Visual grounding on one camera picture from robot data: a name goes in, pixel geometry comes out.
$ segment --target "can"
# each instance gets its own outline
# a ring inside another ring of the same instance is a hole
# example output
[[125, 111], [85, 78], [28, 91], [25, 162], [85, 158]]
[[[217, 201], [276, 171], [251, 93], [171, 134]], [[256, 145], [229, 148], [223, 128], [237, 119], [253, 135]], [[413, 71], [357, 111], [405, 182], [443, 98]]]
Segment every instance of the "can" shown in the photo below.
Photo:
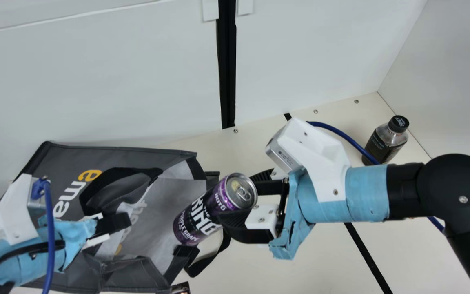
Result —
[[256, 203], [255, 184], [243, 174], [229, 174], [177, 215], [173, 233], [183, 245], [197, 245], [222, 227], [216, 217], [221, 212], [252, 208]]

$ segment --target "blue hose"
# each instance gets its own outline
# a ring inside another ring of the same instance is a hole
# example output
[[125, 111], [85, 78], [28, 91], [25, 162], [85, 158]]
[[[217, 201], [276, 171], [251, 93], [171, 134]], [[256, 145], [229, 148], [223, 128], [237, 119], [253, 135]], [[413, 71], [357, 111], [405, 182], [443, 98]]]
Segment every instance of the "blue hose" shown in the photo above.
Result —
[[[353, 140], [353, 138], [351, 138], [350, 136], [348, 136], [346, 133], [342, 132], [341, 130], [335, 128], [334, 126], [328, 125], [327, 123], [323, 123], [323, 122], [321, 123], [318, 121], [308, 121], [307, 123], [309, 123], [310, 125], [313, 125], [314, 127], [319, 127], [319, 128], [323, 128], [323, 129], [334, 132], [335, 134], [341, 136], [346, 141], [351, 143], [351, 145], [353, 145], [353, 147], [355, 147], [358, 151], [360, 151], [360, 153], [362, 153], [362, 155], [364, 155], [370, 162], [372, 162], [373, 164], [380, 164], [380, 162], [378, 162], [376, 158], [371, 156], [371, 154], [369, 154], [369, 152], [367, 152], [364, 148], [362, 148], [362, 146], [360, 146], [355, 140]], [[442, 224], [434, 216], [428, 216], [427, 218], [433, 223], [433, 225], [435, 225], [435, 227], [440, 232], [443, 232], [444, 228]]]
[[360, 144], [358, 144], [355, 140], [353, 140], [353, 138], [351, 138], [350, 136], [348, 136], [346, 133], [342, 132], [341, 130], [335, 128], [334, 126], [328, 125], [327, 123], [323, 123], [323, 122], [322, 123], [317, 122], [317, 121], [308, 121], [308, 123], [310, 125], [313, 125], [314, 127], [319, 127], [319, 128], [323, 128], [323, 129], [334, 132], [335, 134], [341, 136], [346, 141], [351, 143], [351, 145], [353, 145], [353, 147], [358, 149], [358, 151], [360, 151], [360, 153], [362, 153], [370, 162], [372, 162], [373, 164], [380, 164], [380, 162], [378, 162], [376, 158], [371, 156], [371, 154], [369, 154], [364, 148], [362, 148], [362, 146], [360, 146]]
[[54, 213], [52, 208], [52, 199], [50, 198], [50, 182], [46, 177], [38, 179], [32, 188], [32, 199], [37, 199], [44, 196], [45, 204], [47, 207], [47, 233], [48, 233], [48, 260], [47, 260], [47, 274], [44, 279], [43, 294], [48, 294], [54, 276], [55, 265], [55, 228], [54, 228]]

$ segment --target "light blue tape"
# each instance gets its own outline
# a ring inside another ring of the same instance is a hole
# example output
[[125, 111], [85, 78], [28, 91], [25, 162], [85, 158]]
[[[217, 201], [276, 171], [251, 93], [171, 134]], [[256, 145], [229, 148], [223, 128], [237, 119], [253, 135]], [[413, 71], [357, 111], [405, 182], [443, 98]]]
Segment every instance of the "light blue tape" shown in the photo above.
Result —
[[297, 171], [289, 177], [289, 196], [284, 226], [280, 236], [269, 242], [269, 250], [278, 259], [293, 259], [302, 241], [311, 232], [314, 224], [308, 224], [299, 207], [297, 183], [304, 171]]
[[[95, 220], [55, 223], [56, 239], [59, 240], [61, 234], [65, 241], [65, 249], [55, 253], [56, 271], [61, 267], [64, 270], [73, 261], [86, 239], [95, 234], [95, 225], [97, 225]], [[38, 229], [38, 234], [38, 238], [14, 246], [10, 246], [6, 240], [0, 240], [0, 257], [25, 246], [47, 242], [46, 227]], [[0, 263], [0, 285], [12, 281], [17, 287], [44, 276], [47, 272], [47, 258], [48, 253], [37, 253], [34, 259], [28, 254], [21, 254]]]
[[383, 221], [389, 216], [386, 165], [348, 169], [346, 199], [319, 203], [308, 175], [298, 186], [302, 214], [308, 222]]
[[386, 164], [357, 167], [346, 173], [346, 199], [354, 221], [384, 221], [389, 217]]
[[302, 214], [308, 222], [353, 221], [345, 201], [319, 202], [309, 175], [304, 175], [300, 180], [298, 192], [300, 195], [300, 209], [302, 209]]
[[95, 234], [97, 220], [85, 220], [80, 222], [60, 221], [55, 223], [56, 231], [60, 232], [65, 240], [65, 263], [63, 270], [70, 265], [75, 256], [81, 251], [86, 239]]

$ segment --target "bolt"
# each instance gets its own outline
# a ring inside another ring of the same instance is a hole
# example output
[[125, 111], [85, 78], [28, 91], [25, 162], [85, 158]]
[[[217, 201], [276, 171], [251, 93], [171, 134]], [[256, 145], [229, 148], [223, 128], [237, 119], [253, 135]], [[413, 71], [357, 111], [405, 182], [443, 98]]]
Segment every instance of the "bolt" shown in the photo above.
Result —
[[469, 201], [469, 199], [462, 195], [462, 196], [458, 197], [458, 201], [460, 201], [460, 203], [465, 204]]

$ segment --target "bottle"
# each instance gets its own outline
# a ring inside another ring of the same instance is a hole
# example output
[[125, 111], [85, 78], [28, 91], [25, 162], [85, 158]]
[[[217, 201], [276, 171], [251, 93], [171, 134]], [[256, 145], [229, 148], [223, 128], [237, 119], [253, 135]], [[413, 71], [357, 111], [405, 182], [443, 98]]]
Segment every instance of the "bottle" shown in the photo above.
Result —
[[[389, 162], [400, 151], [409, 139], [405, 132], [409, 120], [403, 116], [394, 116], [388, 123], [379, 125], [366, 144], [366, 151], [381, 164]], [[365, 156], [362, 156], [365, 165], [373, 165]]]

